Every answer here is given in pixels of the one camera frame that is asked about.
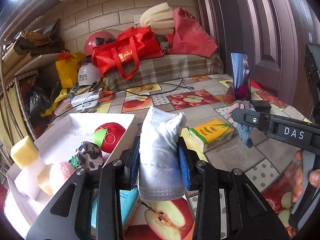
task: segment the human hand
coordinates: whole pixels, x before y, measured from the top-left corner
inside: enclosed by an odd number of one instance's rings
[[[302,150],[297,151],[294,156],[300,162],[302,161],[301,152]],[[312,186],[320,187],[320,169],[312,171],[310,173],[309,181]],[[303,182],[303,172],[302,172],[302,166],[300,165],[294,175],[294,185],[292,187],[292,197],[291,197],[293,203],[295,203],[303,193],[302,182]]]

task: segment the smartphone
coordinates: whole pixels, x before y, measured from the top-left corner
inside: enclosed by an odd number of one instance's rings
[[[230,53],[233,72],[233,89],[236,100],[251,100],[250,70],[248,55]]]

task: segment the checkered fabric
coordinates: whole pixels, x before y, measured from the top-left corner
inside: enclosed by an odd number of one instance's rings
[[[124,64],[126,74],[134,68],[134,62]],[[165,55],[140,61],[138,72],[129,80],[124,80],[117,68],[111,69],[108,71],[106,85],[111,91],[119,91],[150,83],[214,74],[223,74],[223,63],[216,53],[210,58],[195,55]]]

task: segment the pink plush toy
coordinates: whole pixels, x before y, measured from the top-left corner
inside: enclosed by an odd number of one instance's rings
[[[50,185],[55,195],[76,169],[68,162],[53,164],[50,170]]]

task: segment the yellow plastic bag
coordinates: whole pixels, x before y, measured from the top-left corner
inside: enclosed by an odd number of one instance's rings
[[[54,110],[56,110],[56,108],[59,105],[59,102],[62,101],[63,99],[65,99],[68,96],[69,90],[66,88],[63,88],[60,92],[60,95],[58,95],[58,97],[55,99],[55,101],[52,103],[52,105],[50,106],[50,108],[48,108],[45,112],[41,113],[41,117],[45,117],[47,115],[50,115],[53,113]]]
[[[71,58],[56,62],[56,68],[63,88],[74,87],[78,83],[78,69],[84,63],[81,52],[72,54]]]

